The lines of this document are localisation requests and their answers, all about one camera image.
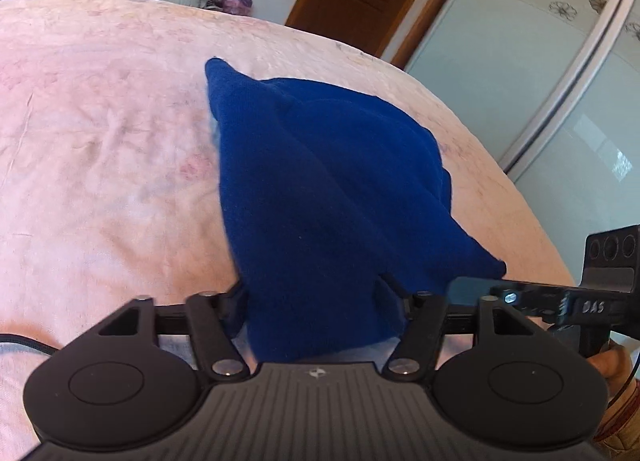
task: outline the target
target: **human hand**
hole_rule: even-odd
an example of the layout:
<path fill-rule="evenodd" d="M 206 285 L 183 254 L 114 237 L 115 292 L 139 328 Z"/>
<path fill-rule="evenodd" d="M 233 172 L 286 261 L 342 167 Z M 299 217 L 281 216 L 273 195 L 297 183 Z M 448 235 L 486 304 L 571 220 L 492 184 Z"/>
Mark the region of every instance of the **human hand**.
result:
<path fill-rule="evenodd" d="M 600 374 L 607 380 L 609 388 L 609 400 L 616 396 L 618 391 L 623 387 L 631 370 L 633 363 L 631 354 L 623 346 L 616 344 L 613 340 L 609 341 L 608 349 L 590 358 L 587 361 L 595 367 Z M 600 432 L 606 431 L 607 425 L 612 422 L 613 417 L 622 410 L 629 402 L 636 391 L 636 384 L 630 383 L 625 392 L 618 398 L 610 408 L 608 408 L 600 422 Z"/>

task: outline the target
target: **black plastic part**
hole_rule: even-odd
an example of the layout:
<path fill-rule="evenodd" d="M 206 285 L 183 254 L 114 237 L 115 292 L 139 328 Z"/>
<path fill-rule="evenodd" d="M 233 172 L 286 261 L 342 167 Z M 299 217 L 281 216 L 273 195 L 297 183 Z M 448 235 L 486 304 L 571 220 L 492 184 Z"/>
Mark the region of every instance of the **black plastic part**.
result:
<path fill-rule="evenodd" d="M 553 325 L 546 330 L 547 333 L 552 335 L 562 345 L 571 349 L 571 351 L 580 350 L 580 331 L 580 326 L 558 325 Z"/>
<path fill-rule="evenodd" d="M 407 326 L 400 343 L 382 369 L 382 375 L 387 380 L 421 380 L 428 383 L 433 377 L 438 352 L 442 346 L 443 324 L 447 316 L 447 298 L 444 295 L 424 293 L 414 295 L 414 301 L 420 311 Z M 398 374 L 389 370 L 389 364 L 401 358 L 418 362 L 418 370 L 409 374 Z"/>
<path fill-rule="evenodd" d="M 478 319 L 475 346 L 434 377 L 444 415 L 505 448 L 547 450 L 593 437 L 607 404 L 599 372 L 501 300 L 481 300 Z"/>
<path fill-rule="evenodd" d="M 447 317 L 444 321 L 443 335 L 473 335 L 478 323 L 478 307 L 449 304 Z"/>
<path fill-rule="evenodd" d="M 587 237 L 580 287 L 634 293 L 632 310 L 640 314 L 638 269 L 640 226 L 629 226 Z"/>
<path fill-rule="evenodd" d="M 584 358 L 597 355 L 609 342 L 611 330 L 608 327 L 583 327 L 580 330 L 578 352 Z"/>
<path fill-rule="evenodd" d="M 586 442 L 532 455 L 478 441 L 423 387 L 385 380 L 372 364 L 263 364 L 250 380 L 214 386 L 188 423 L 153 444 L 100 455 L 44 444 L 26 459 L 604 461 Z"/>
<path fill-rule="evenodd" d="M 24 408 L 38 436 L 86 450 L 148 443 L 200 394 L 189 365 L 156 345 L 153 300 L 132 301 L 31 374 Z"/>
<path fill-rule="evenodd" d="M 625 322 L 620 325 L 612 326 L 611 330 L 635 340 L 640 340 L 640 321 Z"/>
<path fill-rule="evenodd" d="M 191 348 L 200 372 L 212 381 L 239 381 L 251 375 L 242 356 L 225 335 L 225 331 L 216 314 L 215 304 L 218 296 L 191 295 L 185 303 L 189 326 Z M 233 375 L 220 375 L 212 366 L 221 360 L 240 362 L 242 370 Z"/>
<path fill-rule="evenodd" d="M 229 338 L 235 338 L 244 325 L 248 298 L 242 281 L 236 282 L 228 292 L 216 295 L 216 313 Z"/>
<path fill-rule="evenodd" d="M 156 306 L 156 333 L 159 335 L 187 335 L 184 304 Z"/>

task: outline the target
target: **floral pattern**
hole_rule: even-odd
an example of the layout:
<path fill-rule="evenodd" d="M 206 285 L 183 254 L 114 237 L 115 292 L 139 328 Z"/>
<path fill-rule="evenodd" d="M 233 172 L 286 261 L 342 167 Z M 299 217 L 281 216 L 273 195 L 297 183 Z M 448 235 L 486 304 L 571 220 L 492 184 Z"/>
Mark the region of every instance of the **floral pattern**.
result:
<path fill-rule="evenodd" d="M 628 22 L 625 24 L 625 31 L 631 34 L 633 38 L 640 40 L 640 24 L 637 22 Z"/>
<path fill-rule="evenodd" d="M 549 4 L 549 10 L 567 21 L 573 21 L 575 16 L 578 15 L 578 10 L 569 3 L 563 3 L 562 1 L 554 1 Z"/>
<path fill-rule="evenodd" d="M 591 8 L 593 8 L 598 15 L 602 13 L 604 7 L 607 5 L 607 0 L 589 0 Z"/>

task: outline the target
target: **ribbed black plate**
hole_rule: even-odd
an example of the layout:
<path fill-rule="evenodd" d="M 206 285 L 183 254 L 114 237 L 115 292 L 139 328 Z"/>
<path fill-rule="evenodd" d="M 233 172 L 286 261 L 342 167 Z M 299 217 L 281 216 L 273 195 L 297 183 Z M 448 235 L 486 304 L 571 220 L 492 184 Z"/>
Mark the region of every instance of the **ribbed black plate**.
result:
<path fill-rule="evenodd" d="M 444 421 L 424 391 L 393 383 L 373 364 L 265 364 L 243 383 L 218 385 L 187 425 L 119 453 L 51 443 L 28 461 L 602 461 L 588 444 L 546 453 L 497 449 Z"/>

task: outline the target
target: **sliding wardrobe door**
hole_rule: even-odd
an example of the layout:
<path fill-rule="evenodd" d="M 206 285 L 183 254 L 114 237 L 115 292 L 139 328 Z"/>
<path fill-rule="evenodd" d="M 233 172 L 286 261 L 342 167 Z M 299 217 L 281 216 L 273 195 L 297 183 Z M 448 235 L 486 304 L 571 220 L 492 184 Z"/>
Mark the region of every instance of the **sliding wardrobe door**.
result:
<path fill-rule="evenodd" d="M 640 0 L 601 46 L 509 174 L 575 281 L 588 234 L 640 224 Z"/>
<path fill-rule="evenodd" d="M 552 113 L 619 1 L 450 0 L 406 71 L 497 161 L 513 161 L 514 145 Z"/>

